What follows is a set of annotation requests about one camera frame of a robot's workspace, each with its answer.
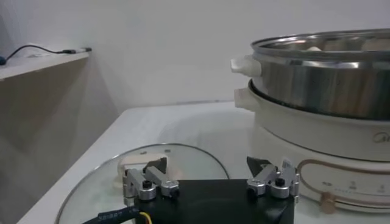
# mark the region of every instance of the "stainless steel pot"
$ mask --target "stainless steel pot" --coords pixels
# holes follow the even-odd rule
[[[390,29],[310,33],[252,43],[232,60],[261,97],[331,116],[390,120]]]

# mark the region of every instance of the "white appliance base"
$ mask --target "white appliance base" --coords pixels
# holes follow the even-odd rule
[[[390,213],[390,163],[360,161],[325,155],[288,143],[263,127],[254,130],[253,156],[301,173],[300,193],[321,201],[335,196],[339,208]]]

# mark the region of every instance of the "white table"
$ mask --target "white table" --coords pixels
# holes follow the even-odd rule
[[[148,144],[178,142],[214,154],[232,178],[249,178],[253,113],[234,103],[205,103],[125,111],[84,155],[56,182],[19,224],[53,224],[72,188],[93,168],[128,150]],[[315,202],[301,199],[297,223],[386,223],[388,217],[339,211],[324,215]]]

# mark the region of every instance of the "pot handle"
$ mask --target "pot handle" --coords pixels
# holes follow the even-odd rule
[[[261,63],[251,55],[231,59],[230,67],[233,73],[241,73],[248,77],[258,77],[261,75]]]
[[[259,101],[253,96],[249,88],[235,89],[234,103],[237,108],[243,108],[252,112],[261,109]]]

